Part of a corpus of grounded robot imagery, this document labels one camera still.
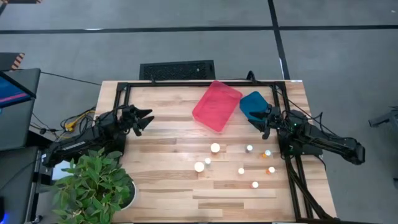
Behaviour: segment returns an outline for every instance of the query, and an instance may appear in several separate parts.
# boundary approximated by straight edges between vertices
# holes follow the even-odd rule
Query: green leaf
[[[120,211],[120,210],[122,210],[122,208],[121,208],[118,204],[112,203],[110,206],[111,206],[111,208],[113,208],[113,210],[115,210],[115,211]]]
[[[92,216],[94,212],[95,212],[95,208],[94,208],[92,205],[90,205],[90,206],[89,206],[88,208],[86,208],[86,210],[85,210],[85,213],[86,213],[87,215],[89,215],[89,216]]]
[[[83,215],[77,215],[75,216],[76,222],[77,223],[81,223],[85,218],[83,217]]]
[[[60,208],[64,209],[68,205],[69,195],[66,192],[62,192],[60,196]]]
[[[122,191],[122,192],[120,192],[120,195],[121,195],[122,202],[123,202],[130,197],[130,192]]]
[[[88,151],[88,155],[91,156],[91,157],[97,157],[98,156],[98,152],[93,151],[93,150],[89,150]]]
[[[102,183],[100,183],[100,185],[103,186],[106,189],[112,190],[112,185],[111,184],[102,182]]]
[[[80,200],[83,200],[87,197],[89,191],[86,191],[82,196],[79,197]]]
[[[100,178],[105,181],[105,182],[111,182],[111,180],[109,179],[109,176],[106,174],[103,174],[100,176]]]
[[[83,195],[84,193],[86,193],[87,191],[85,190],[85,189],[82,189],[82,188],[77,188],[76,189],[76,194],[77,194],[77,196],[79,196],[79,195]]]
[[[89,168],[87,172],[88,172],[88,176],[92,180],[94,180],[96,183],[98,183],[100,181],[100,176],[95,171],[93,171],[91,168]]]
[[[74,174],[76,172],[76,169],[68,169],[67,172],[70,174]]]
[[[128,183],[132,182],[132,179],[129,175],[125,175],[121,180],[122,185],[127,185]]]
[[[106,224],[104,218],[104,211],[101,211],[101,214],[99,215],[99,221],[101,222],[101,224]]]
[[[60,216],[62,216],[62,215],[69,215],[65,210],[55,209],[55,210],[53,210],[53,212],[54,212],[55,214],[57,214],[57,215],[60,215]]]
[[[107,159],[107,158],[102,159],[102,163],[106,165],[112,163],[112,161],[113,161],[112,159]]]
[[[91,189],[90,186],[87,184],[87,181],[86,181],[85,179],[83,179],[83,180],[81,181],[81,184],[82,184],[82,186],[84,186],[85,188]]]
[[[97,198],[95,198],[95,197],[93,197],[93,205],[94,205],[97,209],[103,209],[103,208],[104,208],[104,207],[102,206],[101,202],[100,202]]]
[[[91,198],[86,198],[86,199],[82,199],[82,204],[83,204],[83,207],[88,207],[88,206],[90,206],[91,205]]]
[[[72,180],[72,176],[66,176],[56,181],[55,185],[69,184]]]
[[[105,221],[105,223],[109,223],[109,214],[105,211],[105,213],[104,213],[104,221]]]
[[[101,212],[101,209],[95,210],[95,212],[93,212],[91,215],[96,215],[96,214],[98,214],[99,212]]]
[[[123,188],[122,188],[122,187],[116,186],[116,190],[117,190],[118,192],[121,192],[121,191],[123,190]]]
[[[70,189],[69,190],[69,199],[74,202],[76,200],[76,190],[75,189]]]
[[[56,203],[58,203],[58,201],[60,200],[60,196],[61,196],[61,191],[59,190],[55,195],[54,198],[52,199],[52,204],[55,205]]]
[[[95,166],[95,172],[97,172],[97,173],[101,172],[101,168],[102,168],[101,159],[95,160],[94,166]]]
[[[120,194],[113,195],[111,198],[111,203],[120,204],[122,196]]]
[[[105,148],[100,149],[100,150],[98,151],[98,155],[102,155],[102,154],[104,153],[104,151],[105,151]]]
[[[98,223],[98,218],[97,217],[88,217],[86,219],[90,223]]]
[[[106,194],[105,197],[102,198],[101,203],[107,203],[111,201],[112,193]]]
[[[122,152],[113,151],[113,152],[109,153],[109,154],[106,156],[106,158],[107,158],[107,159],[115,159],[115,158],[119,158],[119,157],[121,157],[121,156],[122,156]]]
[[[59,220],[58,224],[69,224],[68,220]]]
[[[77,204],[79,207],[82,207],[82,206],[83,206],[83,203],[81,203],[81,202],[79,202],[79,201],[76,201],[76,204]]]
[[[126,176],[126,171],[124,169],[119,169],[117,173],[113,176],[113,181],[118,181]]]
[[[107,212],[108,212],[108,209],[109,209],[109,205],[105,205],[105,206],[104,206],[104,213],[107,213]]]
[[[125,186],[123,186],[122,192],[130,193],[130,188],[129,188],[128,186],[125,185]]]
[[[121,186],[123,186],[123,182],[121,180],[118,180],[118,181],[113,182],[113,185],[121,187]]]
[[[69,162],[69,167],[72,169],[74,165],[75,165],[75,160],[72,158],[72,160]]]

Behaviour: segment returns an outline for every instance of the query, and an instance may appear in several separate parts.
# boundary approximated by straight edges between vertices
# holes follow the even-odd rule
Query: wooden tabletop
[[[96,114],[112,110],[116,81],[102,84]],[[302,82],[286,82],[289,99],[309,113]],[[134,87],[130,104],[153,109],[155,116],[141,137],[127,136],[123,168],[138,188],[136,201],[118,212],[113,222],[271,222],[295,221],[285,162],[280,158],[274,130],[268,140],[248,123],[237,107],[222,134],[216,134],[192,118],[192,110],[207,87]],[[258,91],[274,104],[269,87],[234,87],[248,95]],[[221,150],[210,152],[217,142]],[[245,152],[252,144],[251,153]],[[268,149],[272,157],[263,158]],[[194,164],[211,158],[202,173]],[[309,191],[331,216],[336,216],[323,164],[302,156]],[[266,174],[270,166],[275,174]],[[238,174],[243,167],[245,173]],[[258,189],[250,183],[257,181]],[[298,194],[302,216],[305,207]]]

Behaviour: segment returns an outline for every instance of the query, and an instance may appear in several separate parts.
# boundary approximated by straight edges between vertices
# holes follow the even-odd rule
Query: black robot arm
[[[322,149],[341,155],[346,161],[360,165],[365,162],[365,148],[354,138],[341,138],[319,130],[308,122],[308,118],[300,111],[292,110],[282,117],[279,108],[271,105],[266,111],[252,112],[251,115],[260,119],[249,122],[260,132],[263,139],[269,137],[270,129],[278,129],[281,141],[287,145],[286,156],[322,155]]]
[[[121,138],[133,129],[136,136],[141,135],[141,130],[155,118],[146,117],[152,110],[140,110],[134,105],[122,106],[122,115],[118,119],[116,110],[99,115],[95,125],[88,128],[78,136],[52,143],[44,150],[43,165],[54,167],[62,161],[77,160],[81,155],[87,154],[88,150],[100,150],[105,147],[105,152],[122,150],[124,146],[118,146]]]

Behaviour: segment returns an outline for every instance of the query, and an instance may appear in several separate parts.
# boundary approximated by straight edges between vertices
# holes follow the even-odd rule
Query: monitor
[[[36,95],[30,90],[0,72],[0,109],[35,98]]]

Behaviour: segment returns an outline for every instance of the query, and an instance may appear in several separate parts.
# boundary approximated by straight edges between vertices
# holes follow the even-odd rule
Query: pink container
[[[242,96],[238,90],[215,80],[193,109],[192,115],[197,121],[220,133]]]

